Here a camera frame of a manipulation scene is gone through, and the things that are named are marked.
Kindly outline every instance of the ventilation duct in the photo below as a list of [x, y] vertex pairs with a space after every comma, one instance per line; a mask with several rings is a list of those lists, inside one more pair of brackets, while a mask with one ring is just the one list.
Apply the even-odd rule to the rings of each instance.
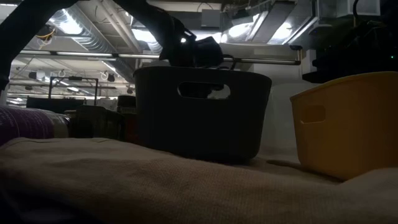
[[[50, 22], [66, 34], [80, 35], [81, 37], [73, 37], [72, 39], [89, 52], [115, 52], [115, 48], [103, 37], [77, 5], [57, 11]], [[120, 74], [127, 82], [134, 82], [133, 69], [125, 60], [117, 58], [116, 61], [104, 61], [103, 63]]]

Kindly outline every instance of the black plastic basket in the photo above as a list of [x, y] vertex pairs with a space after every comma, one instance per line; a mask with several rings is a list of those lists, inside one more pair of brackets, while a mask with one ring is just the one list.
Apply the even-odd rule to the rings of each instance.
[[[234, 162], [253, 158], [272, 81], [250, 72], [147, 67], [135, 74], [139, 138], [185, 157]], [[228, 86], [226, 99], [203, 98]]]

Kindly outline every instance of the beige blanket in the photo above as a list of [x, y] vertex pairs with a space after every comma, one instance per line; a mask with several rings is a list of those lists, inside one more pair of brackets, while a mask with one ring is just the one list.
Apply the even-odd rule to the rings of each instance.
[[61, 195], [106, 223], [398, 223], [398, 169], [340, 184], [273, 163], [224, 166], [109, 139], [0, 148], [2, 183]]

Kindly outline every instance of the metal rail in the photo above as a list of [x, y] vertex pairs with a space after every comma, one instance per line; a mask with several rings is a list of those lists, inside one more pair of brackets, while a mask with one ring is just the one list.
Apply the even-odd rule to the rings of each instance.
[[[159, 59], [159, 55], [151, 54], [119, 54], [119, 53], [94, 53], [94, 52], [56, 52], [46, 50], [21, 50], [19, 56], [31, 57], [34, 55], [62, 56], [62, 57], [84, 57], [95, 58], [97, 60], [109, 60], [112, 58], [140, 58], [140, 59]], [[232, 62], [231, 58], [224, 58], [225, 62]], [[300, 65], [298, 60], [280, 60], [273, 58], [235, 58], [237, 63], [262, 63], [271, 65]]]

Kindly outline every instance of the ceiling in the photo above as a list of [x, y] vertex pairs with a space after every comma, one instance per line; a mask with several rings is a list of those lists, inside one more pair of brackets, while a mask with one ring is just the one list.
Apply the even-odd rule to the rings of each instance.
[[[4, 3], [12, 3], [20, 1], [6, 1], [0, 0], [0, 22], [2, 22], [14, 9], [14, 6], [4, 5]], [[67, 9], [70, 15], [77, 13], [79, 16], [80, 25], [88, 30], [86, 33], [90, 33], [96, 36], [99, 40], [104, 42], [108, 49], [112, 52], [119, 53], [145, 53], [151, 54], [150, 43], [142, 40], [142, 37], [134, 35], [133, 29], [141, 29], [138, 26], [139, 22], [133, 21], [131, 25], [131, 16], [126, 14], [126, 11], [120, 8], [118, 5], [109, 0], [102, 2], [103, 6], [107, 9], [106, 11], [98, 5], [97, 0], [91, 1], [80, 1], [73, 10]], [[286, 42], [294, 36], [296, 31], [303, 28], [303, 25], [311, 19], [313, 15], [313, 4], [311, 0], [298, 0], [298, 1], [250, 1], [250, 0], [209, 0], [207, 3], [200, 1], [179, 1], [179, 0], [161, 0], [161, 1], [149, 1], [157, 7], [163, 8], [174, 15], [184, 15], [179, 18], [186, 27], [189, 28], [191, 24], [198, 23], [201, 20], [203, 9], [215, 9], [221, 10], [221, 18], [225, 15], [226, 20], [223, 21], [222, 26], [232, 27], [232, 18], [234, 13], [239, 9], [247, 9], [249, 17], [253, 17], [252, 23], [249, 24], [248, 34], [244, 37], [233, 38], [231, 32], [227, 29], [213, 30], [216, 34], [220, 33], [219, 38], [224, 34], [227, 34], [228, 41], [220, 43], [221, 48], [225, 54], [231, 54], [235, 57], [256, 57], [256, 58], [277, 58], [277, 59], [290, 59], [296, 60], [297, 53], [290, 49]], [[113, 15], [110, 8], [116, 11], [117, 15]], [[123, 32], [123, 29], [127, 27], [129, 33]], [[43, 42], [38, 38], [34, 37], [25, 49], [31, 50], [51, 50], [51, 51], [67, 51], [67, 52], [87, 52], [86, 47], [82, 47], [76, 41], [76, 35], [74, 38], [66, 35], [67, 33], [58, 28], [55, 36], [50, 42]], [[304, 45], [305, 48], [310, 47], [308, 42], [308, 32], [304, 32], [293, 44]], [[142, 66], [150, 66], [159, 64], [152, 60], [135, 60], [135, 59], [124, 59], [121, 63], [127, 66], [128, 70], [120, 70], [118, 67], [119, 62], [104, 62], [96, 60], [95, 58], [76, 58], [76, 57], [26, 57], [19, 56], [12, 63], [11, 70], [11, 86], [8, 90], [9, 99], [20, 98], [20, 105], [24, 104], [24, 98], [27, 95], [35, 95], [37, 97], [46, 97], [49, 92], [49, 81], [46, 79], [38, 80], [29, 78], [29, 73], [36, 72], [39, 74], [44, 73], [46, 78], [50, 76], [59, 76], [65, 73], [65, 77], [68, 76], [79, 76], [84, 78], [99, 78], [99, 96], [115, 97], [123, 94], [127, 94], [129, 88], [129, 82], [126, 81], [126, 77], [131, 78], [132, 72]], [[241, 64], [238, 69], [247, 70], [250, 66]], [[106, 79], [108, 74], [114, 74], [115, 81], [109, 82]], [[52, 94], [57, 97], [72, 97], [77, 96], [80, 98], [88, 97], [91, 98], [94, 93], [92, 87], [93, 83], [88, 82], [76, 82], [63, 80], [64, 84], [58, 84], [52, 91]], [[26, 90], [26, 86], [31, 86], [33, 90]], [[78, 86], [79, 92], [71, 91], [71, 86]]]

